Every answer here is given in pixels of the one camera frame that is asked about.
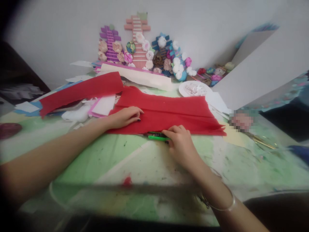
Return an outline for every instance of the paper scrap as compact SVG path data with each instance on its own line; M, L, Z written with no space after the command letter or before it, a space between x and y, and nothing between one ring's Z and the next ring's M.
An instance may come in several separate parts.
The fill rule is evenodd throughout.
M75 76L73 78L65 79L68 82L78 82L78 81L86 81L91 79L91 76L88 75L81 75L81 76Z
M70 63L70 65L77 65L77 66L89 67L89 68L93 67L93 65L89 61L76 61L76 62Z
M211 92L208 91L205 100L207 101L208 104L210 104L212 107L214 107L216 110L222 112L222 113L227 113L230 114L232 113L232 110L230 110L226 104L224 103L222 97L218 92Z
M227 143L234 144L239 147L246 147L245 142L248 139L248 136L245 134L238 132L237 129L234 129L234 127L230 126L228 123L223 121L218 121L219 124L224 125L225 129L224 132L226 133L226 136L223 136L223 140Z
M28 112L28 113L32 113L34 111L39 110L40 108L38 108L38 107L34 106L33 104L25 101L23 103L17 104L15 106L15 109L22 110L22 111L25 111L25 112Z
M112 94L106 97L101 97L95 103L91 111L95 114L108 116L109 112L114 108L115 98L116 98L116 94Z

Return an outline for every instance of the white paper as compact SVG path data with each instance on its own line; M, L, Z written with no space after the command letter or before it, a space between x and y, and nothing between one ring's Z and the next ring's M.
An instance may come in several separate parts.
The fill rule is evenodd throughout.
M25 101L25 102L23 102L23 103L21 103L21 104L17 104L17 105L15 106L15 109L17 109L17 110L23 110L23 111L26 111L26 112L28 112L28 113L32 113L32 112L34 112L34 111L39 110L40 108L38 108L38 107L34 106L33 104L31 104L31 103Z
M108 116L109 112L113 109L115 104L116 94L101 97L92 112Z
M91 76L88 75L81 75L81 76L75 76L73 78L65 79L68 82L78 82L78 81L86 81L91 79Z
M208 104L210 104L213 108L222 113L230 114L231 110L227 108L223 99L221 98L218 92L208 92L205 96L205 100Z
M76 62L70 63L70 65L77 65L77 66L82 66L82 67L93 68L93 65L89 61L76 61Z

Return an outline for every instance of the paper rose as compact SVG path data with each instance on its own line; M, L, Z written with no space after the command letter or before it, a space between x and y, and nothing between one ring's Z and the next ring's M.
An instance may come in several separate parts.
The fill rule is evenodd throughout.
M103 52L99 51L98 55L99 55L99 60L102 60L102 61L107 60L107 56Z
M188 58L187 53L186 52L182 53L181 58L182 58L182 60L186 60Z
M132 68L135 68L135 64L133 64L133 63L128 64L128 66L132 67Z
M146 58L147 60L152 60L154 58L154 52L149 50L147 53L146 53Z
M133 61L133 56L128 52L124 54L124 58L126 63L132 63Z
M152 69L154 67L154 63L150 60L150 61L146 61L146 68L148 69Z
M124 61L125 61L125 57L124 57L124 55L123 55L122 52L120 52L120 53L117 54L117 58L118 58L118 60L119 60L120 62L124 62Z
M108 48L107 48L107 43L105 41L99 41L99 50L100 52L107 52Z
M144 40L142 43L142 49L143 51L147 52L150 49L150 43L148 40Z
M160 68L154 68L154 73L162 73L162 70Z
M113 42L114 52L120 53L122 51L122 46L118 41Z
M145 37L143 36L141 32L136 32L135 38L139 44L141 44L145 40Z
M180 59L179 59L178 57L175 57L175 58L173 59L173 64L174 64L174 65L180 65Z
M178 41L173 41L173 49L178 50L178 48L179 48Z
M165 48L166 47L166 39L165 39L165 37L161 36L158 39L158 45L159 45L159 48Z
M163 65L164 70L170 71L172 70L172 62L170 59L165 59L164 60L164 65Z
M191 65L191 63L192 63L192 60L191 60L190 57L188 57L188 58L186 59L186 66L189 67L189 66Z

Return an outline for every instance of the green table surface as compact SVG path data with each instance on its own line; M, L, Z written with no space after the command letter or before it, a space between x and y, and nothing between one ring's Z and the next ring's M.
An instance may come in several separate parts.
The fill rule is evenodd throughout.
M179 84L174 85L170 92L138 87L151 94L180 97ZM14 112L1 117L0 122L23 126L17 135L1 141L2 162L67 133L71 125L59 116L42 120ZM251 132L282 146L281 135L287 136L262 122L258 120ZM281 157L264 153L245 135L242 139L246 148L226 143L221 136L193 135L192 139L204 162L221 174L242 201L279 191L309 189L307 166L289 151L281 151ZM132 187L124 188L122 184L128 177ZM197 199L198 192L191 176L170 157L164 142L115 134L96 139L49 187L53 199L68 210L79 208L131 219L217 226L212 211Z

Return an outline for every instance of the red crepe paper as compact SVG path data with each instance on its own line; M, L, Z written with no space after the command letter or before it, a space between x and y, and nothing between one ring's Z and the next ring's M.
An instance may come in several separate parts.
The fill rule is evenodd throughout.
M71 102L84 98L102 97L119 93L123 84L118 72L110 72L98 77L83 81L69 88L63 89L40 100L43 109L40 115L44 118L49 112Z
M138 88L124 87L121 98L110 114L137 106L144 111L141 121L120 129L109 130L112 134L141 134L148 131L167 130L173 125L183 125L192 134L226 135L208 108L205 97L170 98L148 95Z

